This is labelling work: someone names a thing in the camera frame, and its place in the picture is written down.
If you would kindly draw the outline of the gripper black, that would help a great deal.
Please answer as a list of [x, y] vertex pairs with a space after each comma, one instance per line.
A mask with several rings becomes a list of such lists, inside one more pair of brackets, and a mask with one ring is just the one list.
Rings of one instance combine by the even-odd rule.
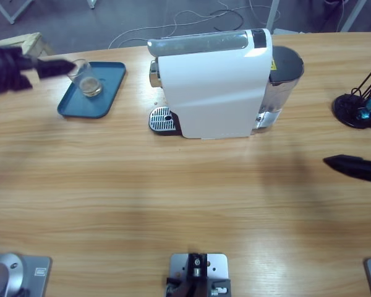
[[32, 88], [22, 71], [36, 70], [39, 78], [67, 75], [74, 69], [74, 63], [65, 59], [40, 60], [24, 55], [20, 47], [0, 47], [0, 94], [18, 92]]

